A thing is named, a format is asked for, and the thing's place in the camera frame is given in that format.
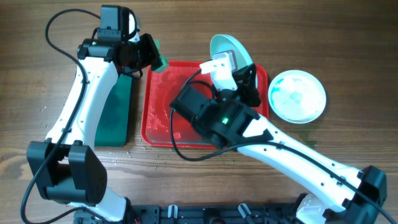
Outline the green and yellow sponge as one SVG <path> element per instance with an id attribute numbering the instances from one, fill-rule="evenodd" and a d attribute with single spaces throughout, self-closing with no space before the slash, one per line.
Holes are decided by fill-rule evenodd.
<path id="1" fill-rule="evenodd" d="M 160 42 L 159 42 L 159 40 L 155 39 L 154 43 L 155 43 L 155 46 L 156 46 L 156 51 L 159 54 L 159 56 L 155 60 L 155 62 L 151 65 L 151 70 L 153 72 L 155 72 L 155 73 L 161 73 L 169 66 L 169 63 L 168 63 L 166 57 L 160 53 Z"/>

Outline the white plate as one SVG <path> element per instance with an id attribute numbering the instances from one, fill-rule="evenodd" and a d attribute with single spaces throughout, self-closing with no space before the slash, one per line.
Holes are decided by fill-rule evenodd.
<path id="1" fill-rule="evenodd" d="M 242 43 L 228 34 L 216 34 L 210 42 L 210 75 L 216 90 L 237 90 L 238 70 L 253 64 Z"/>
<path id="2" fill-rule="evenodd" d="M 269 84 L 268 102 L 279 118 L 317 119 L 326 108 L 326 91 L 312 74 L 288 70 Z"/>

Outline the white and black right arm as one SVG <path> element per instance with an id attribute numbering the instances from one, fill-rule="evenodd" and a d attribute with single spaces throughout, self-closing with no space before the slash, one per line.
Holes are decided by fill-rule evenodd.
<path id="1" fill-rule="evenodd" d="M 302 223 L 373 223 L 385 215 L 386 175 L 374 166 L 363 170 L 335 162 L 286 135 L 256 111 L 261 99 L 257 68 L 250 57 L 232 50 L 200 65 L 210 74 L 211 96 L 193 87 L 190 76 L 170 103 L 217 154 L 236 151 L 277 169 L 304 186 L 296 213 Z"/>

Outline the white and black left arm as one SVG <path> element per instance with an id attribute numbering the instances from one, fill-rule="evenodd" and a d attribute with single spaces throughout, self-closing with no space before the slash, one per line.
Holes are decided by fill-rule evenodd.
<path id="1" fill-rule="evenodd" d="M 74 61 L 76 76 L 58 121 L 42 142 L 32 141 L 27 160 L 33 174 L 21 203 L 37 187 L 40 196 L 87 214 L 99 223 L 137 223 L 128 198 L 108 187 L 106 168 L 95 155 L 96 130 L 106 100 L 120 75 L 141 72 L 161 63 L 159 47 L 150 34 L 128 40 L 85 39 Z"/>

